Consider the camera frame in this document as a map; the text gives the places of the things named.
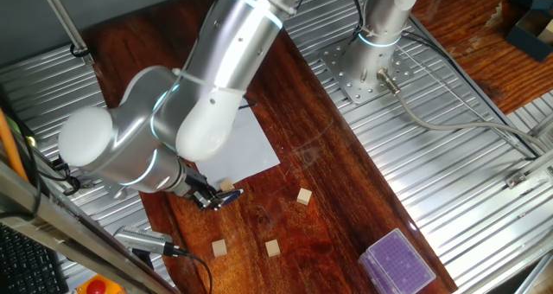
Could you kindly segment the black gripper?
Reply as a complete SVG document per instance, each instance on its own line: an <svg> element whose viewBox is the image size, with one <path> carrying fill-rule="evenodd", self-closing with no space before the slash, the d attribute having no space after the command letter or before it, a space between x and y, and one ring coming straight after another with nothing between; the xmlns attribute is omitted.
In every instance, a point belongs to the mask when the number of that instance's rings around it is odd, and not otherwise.
<svg viewBox="0 0 553 294"><path fill-rule="evenodd" d="M189 186L185 198L194 200L199 210L219 210L220 199L216 196L221 192L211 185L207 179L192 167L185 166L184 182Z"/></svg>

